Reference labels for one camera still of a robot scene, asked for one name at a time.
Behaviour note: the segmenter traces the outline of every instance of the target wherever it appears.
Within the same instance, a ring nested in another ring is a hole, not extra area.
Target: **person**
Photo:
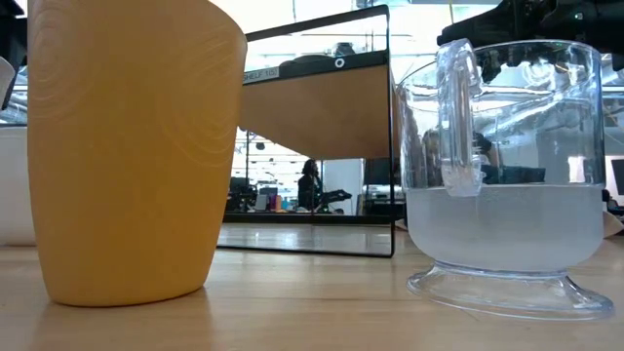
[[[305,161],[301,173],[303,176],[297,182],[298,206],[312,211],[312,209],[319,205],[323,193],[323,186],[319,179],[319,168],[316,165],[316,160],[309,159]]]

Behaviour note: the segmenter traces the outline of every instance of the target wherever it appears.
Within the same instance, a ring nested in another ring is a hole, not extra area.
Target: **wood grain pattern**
[[[405,233],[393,259],[217,251],[198,292],[83,309],[49,302],[35,249],[0,249],[0,340],[3,351],[622,349],[622,238],[571,269],[615,303],[601,321],[512,319],[423,300],[405,282],[430,262]]]
[[[318,160],[385,158],[387,92],[388,66],[248,85],[241,128]]]
[[[205,0],[31,0],[28,13],[30,189],[50,295],[116,305],[197,289],[226,200],[244,34]]]

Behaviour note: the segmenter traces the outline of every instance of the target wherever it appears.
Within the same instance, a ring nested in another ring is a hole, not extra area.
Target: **water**
[[[409,234],[431,257],[475,268],[554,271],[588,258],[603,238],[597,186],[487,186],[473,198],[408,191]]]

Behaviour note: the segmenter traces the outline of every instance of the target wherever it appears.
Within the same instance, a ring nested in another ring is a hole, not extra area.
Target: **white object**
[[[9,85],[15,76],[16,72],[13,67],[3,58],[0,58],[0,101],[4,100],[9,90]]]
[[[35,245],[26,127],[0,128],[0,246]]]

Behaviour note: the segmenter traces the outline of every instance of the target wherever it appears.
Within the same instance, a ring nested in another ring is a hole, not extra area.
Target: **pitcher handle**
[[[472,96],[481,92],[481,76],[467,39],[440,48],[438,128],[442,179],[447,193],[471,197],[481,191],[481,160],[473,152]]]

